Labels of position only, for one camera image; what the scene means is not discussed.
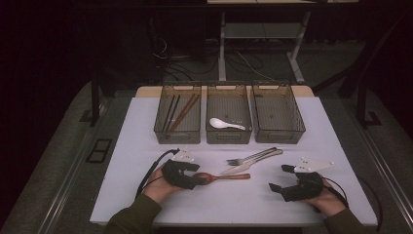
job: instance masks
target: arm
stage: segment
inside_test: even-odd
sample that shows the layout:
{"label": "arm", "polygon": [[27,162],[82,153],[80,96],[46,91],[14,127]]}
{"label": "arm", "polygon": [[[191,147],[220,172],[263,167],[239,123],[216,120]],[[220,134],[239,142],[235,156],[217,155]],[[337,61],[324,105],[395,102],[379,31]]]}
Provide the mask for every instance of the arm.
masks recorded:
{"label": "arm", "polygon": [[[325,179],[325,186],[331,187]],[[323,189],[318,197],[303,201],[318,208],[327,219],[325,226],[331,234],[372,234],[376,233],[369,227],[362,225],[355,215],[327,189]]]}
{"label": "arm", "polygon": [[133,204],[115,215],[106,224],[103,233],[150,233],[152,222],[161,211],[160,204],[172,193],[183,188],[167,183],[158,168],[148,179],[142,194]]}

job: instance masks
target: dark green jacket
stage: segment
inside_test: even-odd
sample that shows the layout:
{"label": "dark green jacket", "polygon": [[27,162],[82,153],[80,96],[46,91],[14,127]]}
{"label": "dark green jacket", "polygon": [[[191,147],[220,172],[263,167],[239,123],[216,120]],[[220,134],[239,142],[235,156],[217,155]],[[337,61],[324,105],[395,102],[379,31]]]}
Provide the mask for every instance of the dark green jacket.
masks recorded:
{"label": "dark green jacket", "polygon": [[[147,196],[140,194],[134,203],[113,215],[104,233],[149,234],[152,222],[161,211],[161,206]],[[350,210],[344,210],[327,218],[325,226],[331,234],[372,234],[374,230],[363,226]]]}

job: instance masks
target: white spoon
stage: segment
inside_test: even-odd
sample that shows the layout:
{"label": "white spoon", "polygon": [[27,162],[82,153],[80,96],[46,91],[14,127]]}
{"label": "white spoon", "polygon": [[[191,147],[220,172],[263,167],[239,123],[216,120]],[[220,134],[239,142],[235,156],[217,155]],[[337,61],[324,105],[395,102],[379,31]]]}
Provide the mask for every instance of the white spoon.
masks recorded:
{"label": "white spoon", "polygon": [[236,129],[241,129],[245,130],[244,126],[241,125],[234,125],[234,124],[228,124],[220,119],[217,118],[210,118],[209,123],[215,128],[215,129],[225,129],[225,128],[236,128]]}

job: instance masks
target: wooden spoon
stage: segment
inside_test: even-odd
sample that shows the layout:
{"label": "wooden spoon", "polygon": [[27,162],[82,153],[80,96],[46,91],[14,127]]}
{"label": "wooden spoon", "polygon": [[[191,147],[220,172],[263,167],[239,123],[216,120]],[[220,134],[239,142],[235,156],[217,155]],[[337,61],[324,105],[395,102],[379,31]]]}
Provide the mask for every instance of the wooden spoon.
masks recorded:
{"label": "wooden spoon", "polygon": [[205,178],[206,180],[204,181],[204,184],[201,185],[207,185],[210,184],[217,179],[246,179],[246,178],[251,178],[249,174],[241,174],[241,175],[223,175],[223,176],[215,176],[211,175],[208,173],[197,173],[192,175],[192,177],[197,177],[197,178]]}

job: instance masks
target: spoon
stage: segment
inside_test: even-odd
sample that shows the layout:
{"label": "spoon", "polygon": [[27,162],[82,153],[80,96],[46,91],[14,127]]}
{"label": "spoon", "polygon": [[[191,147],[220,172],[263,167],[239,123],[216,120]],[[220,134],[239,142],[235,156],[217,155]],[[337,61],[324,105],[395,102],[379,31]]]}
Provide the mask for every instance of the spoon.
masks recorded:
{"label": "spoon", "polygon": [[208,174],[208,173],[197,173],[197,174],[192,175],[192,177],[204,178],[205,179],[204,183],[200,184],[200,185],[210,184],[210,183],[216,181],[217,179],[246,179],[246,178],[251,178],[251,176],[249,174],[215,176],[215,175],[211,175],[211,174]]}
{"label": "spoon", "polygon": [[210,118],[209,123],[215,128],[215,129],[225,129],[225,128],[236,128],[236,129],[241,129],[245,130],[244,126],[241,125],[234,125],[234,124],[229,124],[226,123],[220,119],[217,118]]}

